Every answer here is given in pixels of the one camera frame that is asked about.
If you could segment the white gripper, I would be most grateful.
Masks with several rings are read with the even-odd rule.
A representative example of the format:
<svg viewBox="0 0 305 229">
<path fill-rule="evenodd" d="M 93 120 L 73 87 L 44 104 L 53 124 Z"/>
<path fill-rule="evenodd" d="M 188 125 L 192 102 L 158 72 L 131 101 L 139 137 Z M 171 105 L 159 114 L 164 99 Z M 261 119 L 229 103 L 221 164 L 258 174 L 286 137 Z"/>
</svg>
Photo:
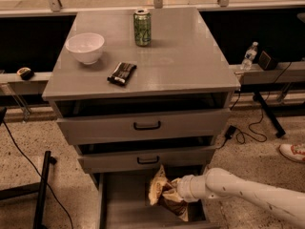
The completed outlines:
<svg viewBox="0 0 305 229">
<path fill-rule="evenodd" d="M 184 201 L 188 203 L 197 202 L 196 198 L 191 190 L 191 181 L 194 178 L 194 175 L 183 176 L 177 183 L 177 193 Z"/>
</svg>

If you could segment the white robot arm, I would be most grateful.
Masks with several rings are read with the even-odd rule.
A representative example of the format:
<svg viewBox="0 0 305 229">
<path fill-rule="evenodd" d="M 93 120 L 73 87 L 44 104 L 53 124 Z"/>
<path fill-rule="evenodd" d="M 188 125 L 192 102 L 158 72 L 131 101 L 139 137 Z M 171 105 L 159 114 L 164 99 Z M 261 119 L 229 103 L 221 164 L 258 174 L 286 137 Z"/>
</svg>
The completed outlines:
<svg viewBox="0 0 305 229">
<path fill-rule="evenodd" d="M 209 169 L 201 176 L 182 177 L 177 183 L 177 193 L 187 202 L 208 198 L 242 198 L 275 217 L 305 229 L 304 193 L 246 180 L 221 168 Z"/>
</svg>

